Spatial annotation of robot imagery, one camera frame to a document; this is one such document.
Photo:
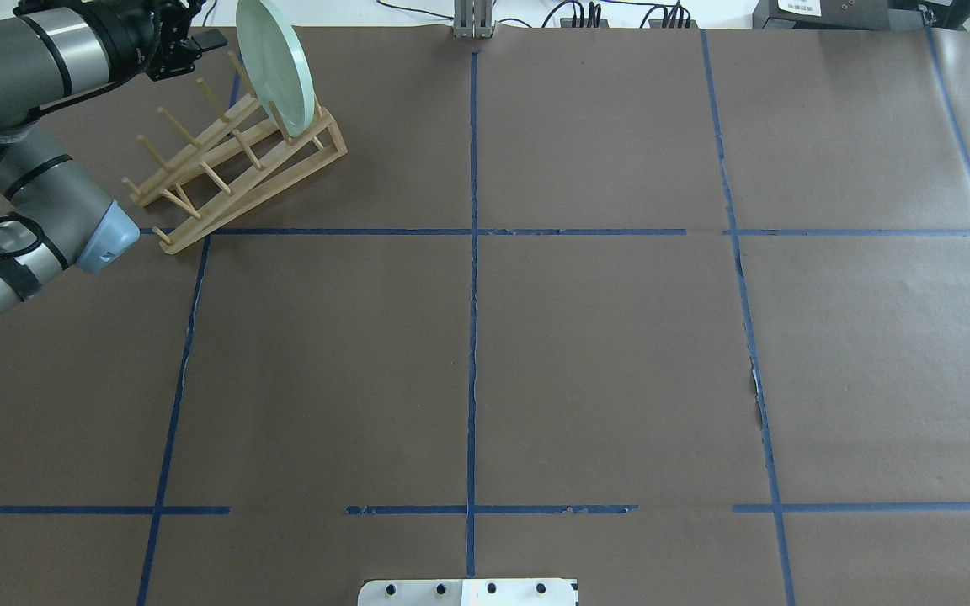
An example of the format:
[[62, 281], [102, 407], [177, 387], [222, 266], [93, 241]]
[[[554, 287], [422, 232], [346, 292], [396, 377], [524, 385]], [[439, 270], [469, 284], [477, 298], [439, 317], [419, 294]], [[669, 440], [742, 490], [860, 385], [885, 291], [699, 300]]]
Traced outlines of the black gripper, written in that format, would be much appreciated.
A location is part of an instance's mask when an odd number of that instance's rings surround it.
[[202, 51], [227, 46], [219, 29], [201, 31], [191, 37], [194, 17], [200, 14], [201, 1], [141, 1], [154, 28], [147, 40], [145, 73], [154, 82], [182, 77], [195, 69]]

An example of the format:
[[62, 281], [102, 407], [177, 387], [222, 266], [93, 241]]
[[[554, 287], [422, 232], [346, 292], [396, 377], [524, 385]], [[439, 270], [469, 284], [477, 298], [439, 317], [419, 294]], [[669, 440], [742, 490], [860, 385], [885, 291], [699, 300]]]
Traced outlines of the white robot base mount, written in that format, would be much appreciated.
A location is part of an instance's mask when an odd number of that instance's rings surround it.
[[578, 605], [573, 579], [466, 578], [370, 580], [358, 605]]

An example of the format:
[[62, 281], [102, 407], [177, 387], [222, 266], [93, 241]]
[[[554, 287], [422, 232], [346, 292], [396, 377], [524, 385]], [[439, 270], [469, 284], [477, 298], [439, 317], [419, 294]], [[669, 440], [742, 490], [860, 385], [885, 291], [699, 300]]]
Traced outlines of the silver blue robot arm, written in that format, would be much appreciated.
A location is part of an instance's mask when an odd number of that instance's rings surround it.
[[0, 19], [0, 316], [138, 242], [138, 225], [39, 123], [139, 74], [192, 73], [227, 45], [216, 29], [192, 31], [201, 11], [200, 1], [19, 1]]

